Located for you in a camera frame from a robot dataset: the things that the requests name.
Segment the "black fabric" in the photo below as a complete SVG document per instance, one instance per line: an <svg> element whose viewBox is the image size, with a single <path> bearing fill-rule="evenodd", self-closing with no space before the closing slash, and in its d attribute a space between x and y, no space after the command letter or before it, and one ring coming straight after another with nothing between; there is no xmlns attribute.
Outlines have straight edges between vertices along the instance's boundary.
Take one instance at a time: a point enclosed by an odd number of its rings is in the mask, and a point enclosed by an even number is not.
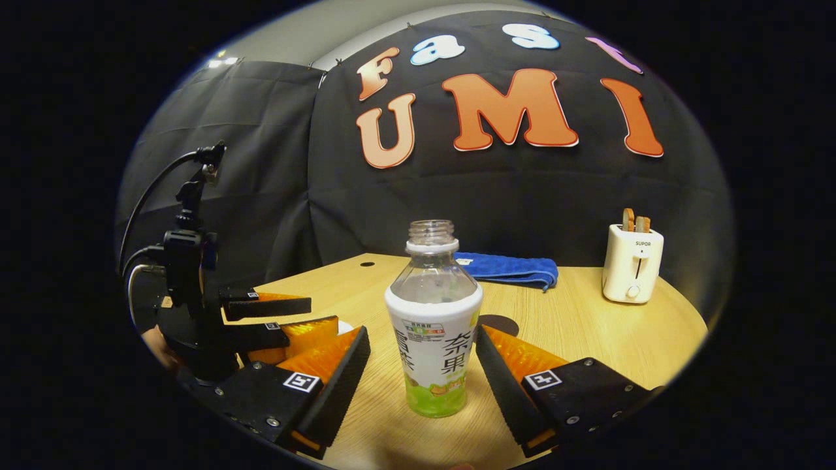
<svg viewBox="0 0 836 470"><path fill-rule="evenodd" d="M502 31L508 23L546 28L558 49L524 49ZM466 50L430 64L410 63L424 39L452 34ZM558 266L602 266L607 226L624 207L652 219L665 236L660 275L708 319L722 306L732 278L732 210L719 161L693 115L661 79L623 49L636 74L585 39L607 38L571 23L528 13L473 12L404 29L362 49L331 69L313 110L308 181L316 246L325 264L363 252L404 254L410 221L449 218L461 250L521 258L552 258ZM357 69L389 47L387 85L359 101ZM515 143L504 145L482 120L493 144L460 152L456 101L441 82L479 74L502 93L519 69L553 71L555 89L574 147L529 145L524 118ZM631 84L665 155L636 155L624 145L627 129L612 92L599 81ZM380 139L396 143L387 109L414 93L415 149L399 166L377 169L365 160L356 119L381 108Z"/></svg>
<svg viewBox="0 0 836 470"><path fill-rule="evenodd" d="M244 61L196 71L146 126L125 168L115 214L116 252L140 195L169 162L223 139L217 186L200 215L217 232L219 261L209 284L252 287L319 266L307 212L310 114L321 70ZM125 256L175 228L174 196L197 170L186 163L150 195ZM265 278L272 262L271 278Z"/></svg>

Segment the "white toaster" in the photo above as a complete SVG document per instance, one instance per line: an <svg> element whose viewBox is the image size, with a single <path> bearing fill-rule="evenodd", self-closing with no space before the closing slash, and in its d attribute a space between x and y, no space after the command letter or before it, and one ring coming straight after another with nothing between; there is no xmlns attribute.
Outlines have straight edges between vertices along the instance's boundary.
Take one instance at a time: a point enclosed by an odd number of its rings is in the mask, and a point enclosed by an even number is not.
<svg viewBox="0 0 836 470"><path fill-rule="evenodd" d="M650 300L659 277L665 238L649 233L626 232L621 224L609 226L607 258L601 287L604 297L614 302L644 304Z"/></svg>

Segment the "orange letter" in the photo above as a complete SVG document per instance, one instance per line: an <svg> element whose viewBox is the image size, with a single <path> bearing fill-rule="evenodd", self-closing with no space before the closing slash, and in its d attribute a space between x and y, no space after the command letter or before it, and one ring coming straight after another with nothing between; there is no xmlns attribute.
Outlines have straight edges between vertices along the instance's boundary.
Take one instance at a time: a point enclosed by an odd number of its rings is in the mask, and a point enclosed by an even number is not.
<svg viewBox="0 0 836 470"><path fill-rule="evenodd" d="M357 118L360 128L360 141L363 144L363 156L369 165L375 168L398 166L406 160L415 147L415 129L412 127L412 102L415 95L407 93L389 102L389 110L395 113L395 125L398 129L398 143L386 150L380 144L380 127L377 120L383 111L380 108L368 110Z"/></svg>
<svg viewBox="0 0 836 470"><path fill-rule="evenodd" d="M624 144L633 153L660 157L665 154L662 144L653 135L645 107L641 105L641 93L632 86L613 79L601 79L601 84L613 92L619 101L624 120L627 121L627 136Z"/></svg>
<svg viewBox="0 0 836 470"><path fill-rule="evenodd" d="M456 99L461 129L453 146L459 151L476 151L491 146L493 138L482 130L479 115L485 118L506 145L511 145L517 140L526 111L529 124L523 136L526 142L533 146L577 145L578 134L569 129L554 91L557 79L557 75L548 70L518 70L511 79L507 95L476 74L445 80L441 87L452 92Z"/></svg>
<svg viewBox="0 0 836 470"><path fill-rule="evenodd" d="M363 84L363 91L360 92L360 101L365 101L371 95L386 86L387 79L382 79L380 74L388 74L392 71L392 61L389 57L395 57L399 53L398 48L388 48L381 55L366 62L357 69L360 82Z"/></svg>

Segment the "blue towel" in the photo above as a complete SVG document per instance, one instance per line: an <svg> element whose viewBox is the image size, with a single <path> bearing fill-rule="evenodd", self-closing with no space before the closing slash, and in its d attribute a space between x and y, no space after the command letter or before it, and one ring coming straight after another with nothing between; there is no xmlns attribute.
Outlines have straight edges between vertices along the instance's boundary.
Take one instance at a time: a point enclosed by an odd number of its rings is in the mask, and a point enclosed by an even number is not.
<svg viewBox="0 0 836 470"><path fill-rule="evenodd" d="M548 258L510 258L493 254L453 253L473 278L499 283L542 284L543 292L558 283L558 265Z"/></svg>

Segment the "plastic bottle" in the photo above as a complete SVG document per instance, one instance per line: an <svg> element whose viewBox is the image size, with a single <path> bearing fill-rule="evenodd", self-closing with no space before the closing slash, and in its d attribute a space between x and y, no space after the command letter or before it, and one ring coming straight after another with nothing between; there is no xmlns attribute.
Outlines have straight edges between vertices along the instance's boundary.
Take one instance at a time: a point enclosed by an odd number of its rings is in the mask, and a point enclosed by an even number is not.
<svg viewBox="0 0 836 470"><path fill-rule="evenodd" d="M459 241L447 220L410 225L409 265L384 299L404 366L406 402L422 416L450 416L466 404L482 286L459 266Z"/></svg>

